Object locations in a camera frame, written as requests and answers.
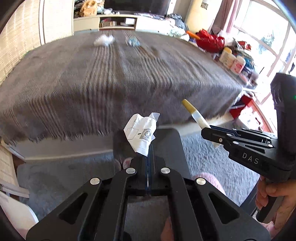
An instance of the finger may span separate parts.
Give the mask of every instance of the finger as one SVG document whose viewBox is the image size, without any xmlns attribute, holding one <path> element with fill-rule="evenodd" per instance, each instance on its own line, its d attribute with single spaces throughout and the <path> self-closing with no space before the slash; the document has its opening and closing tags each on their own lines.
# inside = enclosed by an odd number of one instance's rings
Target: finger
<svg viewBox="0 0 296 241">
<path fill-rule="evenodd" d="M 276 222 L 276 213 L 274 214 L 274 217 L 272 218 L 272 222 L 275 224 Z"/>
<path fill-rule="evenodd" d="M 281 229 L 285 225 L 295 206 L 296 199 L 294 197 L 286 196 L 283 199 L 281 206 L 276 212 L 276 221 L 274 223 L 276 229 Z"/>
<path fill-rule="evenodd" d="M 264 207 L 268 204 L 268 196 L 263 196 L 259 189 L 257 189 L 256 200 Z"/>
<path fill-rule="evenodd" d="M 263 197 L 267 197 L 266 193 L 266 181 L 259 179 L 257 183 L 257 190 L 259 190 Z"/>
<path fill-rule="evenodd" d="M 165 226 L 163 228 L 163 232 L 160 235 L 161 241 L 173 241 L 174 235 L 173 235 L 173 229 L 172 229 L 172 223 L 170 220 L 170 217 L 167 218 L 165 221 Z"/>
<path fill-rule="evenodd" d="M 268 197 L 264 198 L 261 194 L 257 195 L 256 200 L 264 207 L 268 204 Z"/>
<path fill-rule="evenodd" d="M 266 193 L 272 197 L 295 196 L 296 180 L 288 180 L 285 183 L 271 183 L 266 186 Z"/>
<path fill-rule="evenodd" d="M 255 203 L 256 203 L 257 208 L 258 208 L 259 210 L 261 210 L 262 207 L 263 207 L 263 205 L 262 205 L 261 203 L 259 203 L 259 201 L 257 201 L 257 199 L 256 199 Z"/>
</svg>

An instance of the pink curtain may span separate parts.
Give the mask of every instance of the pink curtain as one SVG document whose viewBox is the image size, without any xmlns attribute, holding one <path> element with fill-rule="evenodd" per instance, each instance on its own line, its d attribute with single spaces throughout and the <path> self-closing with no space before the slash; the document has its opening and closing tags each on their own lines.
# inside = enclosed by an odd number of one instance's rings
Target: pink curtain
<svg viewBox="0 0 296 241">
<path fill-rule="evenodd" d="M 213 23 L 212 31 L 217 34 L 220 30 L 230 33 L 237 16 L 239 0 L 223 0 Z"/>
</svg>

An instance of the white jar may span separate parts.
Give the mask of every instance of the white jar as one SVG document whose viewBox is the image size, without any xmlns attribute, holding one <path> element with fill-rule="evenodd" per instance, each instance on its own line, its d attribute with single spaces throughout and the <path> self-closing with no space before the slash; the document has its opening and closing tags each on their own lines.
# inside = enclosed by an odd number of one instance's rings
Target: white jar
<svg viewBox="0 0 296 241">
<path fill-rule="evenodd" d="M 219 58 L 220 62 L 225 63 L 225 61 L 226 61 L 229 54 L 232 54 L 232 50 L 230 48 L 228 48 L 228 47 L 225 47 L 223 49 L 223 52 L 222 52 L 220 58 Z"/>
<path fill-rule="evenodd" d="M 224 66 L 227 67 L 228 69 L 230 69 L 230 67 L 233 65 L 233 62 L 236 60 L 237 58 L 233 55 L 233 54 L 228 54 L 227 59 L 224 63 Z"/>
<path fill-rule="evenodd" d="M 239 75 L 242 72 L 245 65 L 246 60 L 238 55 L 236 60 L 233 62 L 233 65 L 231 66 L 230 70 L 235 75 Z"/>
</svg>

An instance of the white fluffy object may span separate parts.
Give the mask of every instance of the white fluffy object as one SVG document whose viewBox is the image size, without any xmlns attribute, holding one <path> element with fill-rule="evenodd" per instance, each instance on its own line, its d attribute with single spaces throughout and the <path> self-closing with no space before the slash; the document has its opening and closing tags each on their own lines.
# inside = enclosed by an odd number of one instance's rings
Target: white fluffy object
<svg viewBox="0 0 296 241">
<path fill-rule="evenodd" d="M 94 41 L 94 46 L 99 47 L 99 46 L 109 46 L 111 43 L 114 42 L 114 37 L 110 35 L 109 37 L 104 35 L 101 35 L 99 38 L 97 38 Z"/>
<path fill-rule="evenodd" d="M 104 14 L 111 14 L 111 13 L 112 13 L 112 8 L 104 9 Z"/>
</svg>

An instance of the crumpled paper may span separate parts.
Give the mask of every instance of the crumpled paper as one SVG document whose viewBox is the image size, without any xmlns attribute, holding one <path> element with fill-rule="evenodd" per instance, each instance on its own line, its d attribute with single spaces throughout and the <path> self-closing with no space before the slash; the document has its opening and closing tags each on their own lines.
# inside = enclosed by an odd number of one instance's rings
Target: crumpled paper
<svg viewBox="0 0 296 241">
<path fill-rule="evenodd" d="M 156 122 L 159 113 L 152 112 L 149 116 L 142 117 L 134 114 L 126 124 L 124 133 L 135 152 L 148 156 L 151 141 L 155 139 Z"/>
<path fill-rule="evenodd" d="M 94 46 L 95 47 L 109 46 L 113 42 L 114 42 L 114 37 L 112 35 L 107 36 L 103 34 L 94 41 Z"/>
</svg>

